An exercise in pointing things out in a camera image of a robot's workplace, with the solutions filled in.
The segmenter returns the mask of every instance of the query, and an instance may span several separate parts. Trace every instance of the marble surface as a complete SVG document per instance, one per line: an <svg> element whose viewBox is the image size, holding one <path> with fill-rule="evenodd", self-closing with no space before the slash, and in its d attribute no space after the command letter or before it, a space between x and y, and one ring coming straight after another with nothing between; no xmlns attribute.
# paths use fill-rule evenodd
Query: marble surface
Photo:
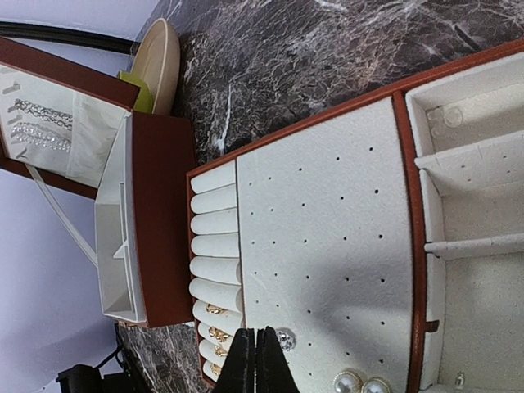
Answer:
<svg viewBox="0 0 524 393"><path fill-rule="evenodd" d="M524 35L522 0L160 0L182 63L173 114L200 164L419 71ZM186 325L132 329L152 390L205 392Z"/></svg>

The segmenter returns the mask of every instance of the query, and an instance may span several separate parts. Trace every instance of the black pipe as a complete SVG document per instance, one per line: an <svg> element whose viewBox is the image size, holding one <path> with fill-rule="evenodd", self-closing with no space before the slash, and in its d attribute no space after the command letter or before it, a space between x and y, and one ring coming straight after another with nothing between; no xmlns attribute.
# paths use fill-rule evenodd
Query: black pipe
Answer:
<svg viewBox="0 0 524 393"><path fill-rule="evenodd" d="M27 23L0 22L0 36L34 39L51 43L66 43L80 47L92 47L102 51L130 54L134 42L110 35L86 31L62 29L61 27L31 25Z"/></svg>

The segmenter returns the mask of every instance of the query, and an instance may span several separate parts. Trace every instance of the beige plate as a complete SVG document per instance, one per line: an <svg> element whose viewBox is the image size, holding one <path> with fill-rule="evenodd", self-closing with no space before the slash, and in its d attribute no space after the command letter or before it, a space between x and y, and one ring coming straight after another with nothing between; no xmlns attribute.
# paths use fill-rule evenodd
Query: beige plate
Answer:
<svg viewBox="0 0 524 393"><path fill-rule="evenodd" d="M149 87L155 100L153 113L170 114L179 69L178 36L167 20L160 18L147 31L131 69Z"/></svg>

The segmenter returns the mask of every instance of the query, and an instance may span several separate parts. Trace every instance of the black cable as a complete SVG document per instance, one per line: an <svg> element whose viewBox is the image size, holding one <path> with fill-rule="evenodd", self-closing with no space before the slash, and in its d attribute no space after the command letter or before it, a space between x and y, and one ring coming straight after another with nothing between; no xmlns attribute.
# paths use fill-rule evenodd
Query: black cable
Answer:
<svg viewBox="0 0 524 393"><path fill-rule="evenodd" d="M87 31L62 29L61 27L32 25L28 23L0 22L0 36L34 39L52 43L65 43L80 47L92 47L103 51L130 54L134 41Z"/></svg>
<svg viewBox="0 0 524 393"><path fill-rule="evenodd" d="M95 368L102 368L104 367L111 359L113 359L115 356L118 355L118 353L122 350L122 346L117 346L116 347L116 350L114 350L113 352L111 352L111 354L109 356L107 356L98 366L96 366Z"/></svg>

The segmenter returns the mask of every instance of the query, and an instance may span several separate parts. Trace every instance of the yellow-green object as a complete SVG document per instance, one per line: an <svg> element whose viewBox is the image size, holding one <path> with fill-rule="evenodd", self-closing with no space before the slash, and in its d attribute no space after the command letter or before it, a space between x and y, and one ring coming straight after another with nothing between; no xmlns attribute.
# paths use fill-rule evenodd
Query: yellow-green object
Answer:
<svg viewBox="0 0 524 393"><path fill-rule="evenodd" d="M134 84L135 86L140 87L140 93L138 94L137 101L134 104L135 111L144 113L153 112L153 95L143 80L127 71L120 71L118 73L118 79L123 80L128 84Z"/></svg>

